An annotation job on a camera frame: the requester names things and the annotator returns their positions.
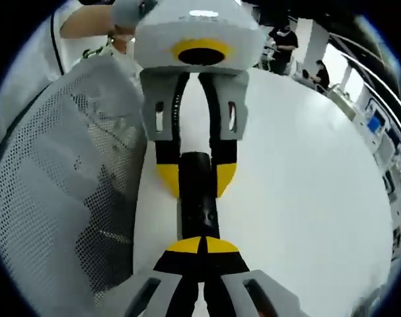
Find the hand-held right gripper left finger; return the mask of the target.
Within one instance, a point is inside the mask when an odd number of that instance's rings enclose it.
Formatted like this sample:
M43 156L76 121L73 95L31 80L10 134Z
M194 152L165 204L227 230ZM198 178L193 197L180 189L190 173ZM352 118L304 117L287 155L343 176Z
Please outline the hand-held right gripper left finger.
M144 269L106 292L100 316L191 316L199 294L200 237L168 247Z

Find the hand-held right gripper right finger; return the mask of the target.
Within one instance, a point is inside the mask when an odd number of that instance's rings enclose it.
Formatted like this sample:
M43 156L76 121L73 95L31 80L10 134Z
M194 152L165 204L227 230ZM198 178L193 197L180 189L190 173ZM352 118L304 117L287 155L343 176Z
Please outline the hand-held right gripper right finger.
M260 269L251 270L236 246L207 237L203 296L210 316L306 316L297 295Z

